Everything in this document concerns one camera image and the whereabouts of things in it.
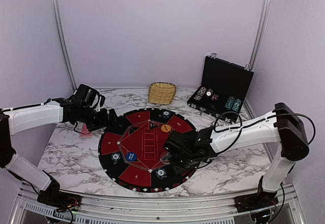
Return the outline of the clear round dealer button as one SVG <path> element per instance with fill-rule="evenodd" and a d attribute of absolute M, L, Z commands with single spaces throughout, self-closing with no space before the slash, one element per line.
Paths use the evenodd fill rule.
<path fill-rule="evenodd" d="M 169 164 L 170 163 L 170 158 L 172 157 L 172 155 L 169 152 L 163 152 L 160 155 L 160 161 L 164 164 Z"/>

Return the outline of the green blue chip stack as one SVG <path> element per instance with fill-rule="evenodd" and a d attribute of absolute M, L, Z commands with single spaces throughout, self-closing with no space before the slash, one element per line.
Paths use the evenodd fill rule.
<path fill-rule="evenodd" d="M 120 153 L 113 153 L 111 155 L 111 160 L 112 160 L 113 164 L 118 163 L 120 161 L 120 159 L 121 159 Z"/>
<path fill-rule="evenodd" d="M 157 169 L 155 174 L 158 179 L 165 179 L 167 177 L 167 171 L 163 168 Z"/>
<path fill-rule="evenodd" d="M 163 111 L 162 112 L 162 117 L 163 118 L 169 118 L 170 117 L 170 112 L 169 111 Z"/>

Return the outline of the orange big blind button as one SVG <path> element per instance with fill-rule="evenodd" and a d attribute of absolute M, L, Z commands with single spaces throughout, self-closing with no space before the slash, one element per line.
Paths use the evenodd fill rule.
<path fill-rule="evenodd" d="M 164 125 L 161 126 L 161 130 L 162 130 L 163 132 L 165 132 L 165 133 L 170 132 L 171 129 L 172 129 L 171 126 L 168 125 L 168 124 L 164 124 Z"/>

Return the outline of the blue small blind button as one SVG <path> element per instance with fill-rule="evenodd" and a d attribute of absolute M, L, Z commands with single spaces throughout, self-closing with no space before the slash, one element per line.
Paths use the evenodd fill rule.
<path fill-rule="evenodd" d="M 135 152 L 128 152 L 125 158 L 128 162 L 135 162 L 137 160 L 137 154 Z"/>

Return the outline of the black triangular all-in marker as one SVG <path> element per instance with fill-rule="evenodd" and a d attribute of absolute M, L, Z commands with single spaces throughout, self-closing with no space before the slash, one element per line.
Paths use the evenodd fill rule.
<path fill-rule="evenodd" d="M 151 121 L 148 122 L 148 130 L 152 130 L 155 127 L 159 127 L 159 125 L 157 125 L 156 123 L 153 123 Z"/>

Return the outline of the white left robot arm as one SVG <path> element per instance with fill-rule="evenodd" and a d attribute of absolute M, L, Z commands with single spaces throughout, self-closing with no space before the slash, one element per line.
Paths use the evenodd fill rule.
<path fill-rule="evenodd" d="M 48 124 L 83 123 L 89 132 L 112 125 L 117 120 L 113 109 L 105 109 L 105 96 L 81 84 L 67 99 L 55 98 L 39 104 L 1 110 L 1 168 L 44 191 L 53 206 L 64 202 L 59 183 L 46 172 L 19 155 L 12 146 L 12 136 Z"/>

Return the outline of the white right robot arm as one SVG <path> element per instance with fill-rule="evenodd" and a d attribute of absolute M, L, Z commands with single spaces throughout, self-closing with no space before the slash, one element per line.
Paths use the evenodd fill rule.
<path fill-rule="evenodd" d="M 303 117 L 285 103 L 277 103 L 273 111 L 237 124 L 214 125 L 199 132 L 173 131 L 164 148 L 172 155 L 172 166 L 183 171 L 231 149 L 262 143 L 277 144 L 277 153 L 262 177 L 261 189 L 252 195 L 252 204 L 262 208 L 271 200 L 271 193 L 277 191 L 294 164 L 309 154 L 312 140 L 307 139 Z"/>

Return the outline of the red playing card deck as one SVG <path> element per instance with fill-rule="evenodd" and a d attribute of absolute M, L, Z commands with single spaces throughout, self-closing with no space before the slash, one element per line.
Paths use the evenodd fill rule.
<path fill-rule="evenodd" d="M 82 125 L 81 127 L 81 131 L 80 131 L 80 136 L 81 137 L 92 137 L 93 136 L 93 133 L 90 132 L 88 129 L 87 129 L 87 126 L 84 124 Z"/>

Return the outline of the round red black poker mat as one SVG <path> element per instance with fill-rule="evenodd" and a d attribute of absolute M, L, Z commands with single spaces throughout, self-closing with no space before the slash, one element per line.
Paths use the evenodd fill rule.
<path fill-rule="evenodd" d="M 163 118 L 163 111 L 169 111 L 170 117 Z M 159 127 L 148 130 L 149 121 Z M 161 130 L 164 124 L 171 126 L 170 132 Z M 173 131 L 189 133 L 196 131 L 196 128 L 182 115 L 170 110 L 142 108 L 124 113 L 113 125 L 108 126 L 101 136 L 98 152 L 102 168 L 115 183 L 132 191 L 158 193 L 180 186 L 196 169 L 176 175 L 170 163 L 164 164 L 160 161 L 160 155 L 168 152 L 164 144 Z M 135 162 L 126 160 L 128 152 L 137 154 Z M 111 160 L 113 153 L 121 155 L 116 164 Z M 158 179 L 155 174 L 160 168 L 167 171 L 165 179 Z"/>

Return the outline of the woven bamboo tray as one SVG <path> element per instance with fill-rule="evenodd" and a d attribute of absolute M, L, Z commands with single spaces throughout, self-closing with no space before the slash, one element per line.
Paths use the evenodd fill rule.
<path fill-rule="evenodd" d="M 173 83 L 153 82 L 149 86 L 148 101 L 151 104 L 170 105 L 176 95 L 177 87 Z"/>

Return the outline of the red dice in case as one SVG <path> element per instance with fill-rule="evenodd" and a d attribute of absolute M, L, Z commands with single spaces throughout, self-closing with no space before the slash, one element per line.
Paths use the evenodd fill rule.
<path fill-rule="evenodd" d="M 211 100 L 217 100 L 219 98 L 219 96 L 217 94 L 214 94 L 212 97 L 211 97 Z"/>

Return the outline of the blue white chips in case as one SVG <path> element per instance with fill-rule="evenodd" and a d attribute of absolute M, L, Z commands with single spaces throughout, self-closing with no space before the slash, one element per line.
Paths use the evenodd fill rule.
<path fill-rule="evenodd" d="M 196 94 L 194 95 L 194 100 L 199 101 L 206 93 L 207 89 L 205 87 L 201 87 Z"/>

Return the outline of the green chips in case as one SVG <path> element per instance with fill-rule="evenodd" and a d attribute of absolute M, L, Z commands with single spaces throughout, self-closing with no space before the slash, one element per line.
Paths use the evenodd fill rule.
<path fill-rule="evenodd" d="M 240 99 L 229 97 L 224 107 L 238 113 L 241 109 L 241 106 L 242 101 Z"/>

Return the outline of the black poker chip case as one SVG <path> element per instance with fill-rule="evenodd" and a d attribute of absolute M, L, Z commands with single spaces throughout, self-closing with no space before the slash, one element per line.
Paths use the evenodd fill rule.
<path fill-rule="evenodd" d="M 240 99 L 243 105 L 253 74 L 254 72 L 250 69 L 207 55 L 205 57 L 201 84 L 190 99 L 188 99 L 187 104 L 213 117 L 221 115 L 221 120 L 235 124 L 240 111 L 237 113 L 224 106 L 229 97 Z M 199 101 L 196 101 L 193 99 L 194 95 L 202 86 L 207 91 Z M 213 101 L 211 97 L 214 94 L 217 94 L 219 98 Z"/>

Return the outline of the aluminium front rail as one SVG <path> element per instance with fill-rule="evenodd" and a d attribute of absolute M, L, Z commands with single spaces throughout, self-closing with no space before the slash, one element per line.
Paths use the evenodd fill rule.
<path fill-rule="evenodd" d="M 80 194 L 74 223 L 252 223 L 262 210 L 239 213 L 234 198 L 255 189 L 189 197 L 116 197 Z M 9 223 L 67 223 L 71 215 L 37 202 L 32 188 L 23 184 Z"/>

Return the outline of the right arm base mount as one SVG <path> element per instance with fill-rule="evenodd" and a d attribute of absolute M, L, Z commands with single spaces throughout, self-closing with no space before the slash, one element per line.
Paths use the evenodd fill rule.
<path fill-rule="evenodd" d="M 277 197 L 260 199 L 257 194 L 237 196 L 234 201 L 238 213 L 249 211 L 254 223 L 268 223 L 279 203 Z"/>

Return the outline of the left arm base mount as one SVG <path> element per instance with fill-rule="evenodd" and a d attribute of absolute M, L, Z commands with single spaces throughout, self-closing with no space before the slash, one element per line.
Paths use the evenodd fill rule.
<path fill-rule="evenodd" d="M 37 201 L 42 204 L 56 207 L 56 212 L 66 211 L 70 214 L 70 222 L 74 221 L 73 211 L 79 209 L 81 196 L 64 192 L 46 193 L 41 191 Z"/>

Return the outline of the left aluminium frame post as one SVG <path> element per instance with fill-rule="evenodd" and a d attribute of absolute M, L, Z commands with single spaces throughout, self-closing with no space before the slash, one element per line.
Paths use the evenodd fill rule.
<path fill-rule="evenodd" d="M 68 75 L 68 79 L 69 79 L 71 88 L 72 88 L 72 90 L 75 90 L 75 89 L 77 89 L 77 83 L 76 83 L 76 79 L 75 79 L 75 76 L 73 73 L 73 68 L 72 68 L 72 64 L 70 61 L 66 40 L 64 37 L 63 25 L 62 25 L 60 8 L 59 8 L 59 0 L 51 0 L 51 2 L 52 2 L 52 8 L 53 8 L 53 14 L 54 14 L 54 20 L 55 20 L 59 45 L 60 45 L 61 53 L 63 56 L 64 66 L 66 68 L 66 72 Z"/>

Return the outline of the aluminium frame post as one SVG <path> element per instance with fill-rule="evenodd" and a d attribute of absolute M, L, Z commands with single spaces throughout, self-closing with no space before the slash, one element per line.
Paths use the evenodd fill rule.
<path fill-rule="evenodd" d="M 260 15 L 259 23 L 258 23 L 258 27 L 257 27 L 257 33 L 256 33 L 255 41 L 254 41 L 254 44 L 253 44 L 253 49 L 252 49 L 252 53 L 251 53 L 251 56 L 250 56 L 250 61 L 248 63 L 248 68 L 250 70 L 252 70 L 252 71 L 256 67 L 258 54 L 259 54 L 259 50 L 260 50 L 260 47 L 261 47 L 261 42 L 262 42 L 262 39 L 263 39 L 263 35 L 264 35 L 265 31 L 266 31 L 269 12 L 270 12 L 270 6 L 271 6 L 271 0 L 263 0 L 261 15 Z"/>
<path fill-rule="evenodd" d="M 66 72 L 68 75 L 68 79 L 69 79 L 71 88 L 72 88 L 72 90 L 75 90 L 75 89 L 77 89 L 77 83 L 76 83 L 76 79 L 75 79 L 75 76 L 73 73 L 73 68 L 72 68 L 72 64 L 70 61 L 66 40 L 64 37 L 63 25 L 62 25 L 60 8 L 59 8 L 59 0 L 51 0 L 51 2 L 52 2 L 52 8 L 53 8 L 53 14 L 54 14 L 54 20 L 55 20 L 59 45 L 60 45 L 61 53 L 63 56 L 64 66 L 66 68 Z"/>

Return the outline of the right aluminium frame post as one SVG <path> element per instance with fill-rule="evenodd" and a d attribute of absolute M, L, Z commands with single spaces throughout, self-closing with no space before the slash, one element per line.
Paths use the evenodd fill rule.
<path fill-rule="evenodd" d="M 257 33 L 256 33 L 255 41 L 254 41 L 254 44 L 253 44 L 253 49 L 252 49 L 252 53 L 251 53 L 251 56 L 250 56 L 250 61 L 248 63 L 248 68 L 250 70 L 252 70 L 252 71 L 256 67 L 258 54 L 259 54 L 259 50 L 260 50 L 260 47 L 261 47 L 261 42 L 262 42 L 262 39 L 263 39 L 263 35 L 264 35 L 265 31 L 266 31 L 269 12 L 270 12 L 270 6 L 271 6 L 271 0 L 263 0 L 261 15 L 260 15 L 259 23 L 258 23 L 258 27 L 257 27 Z"/>

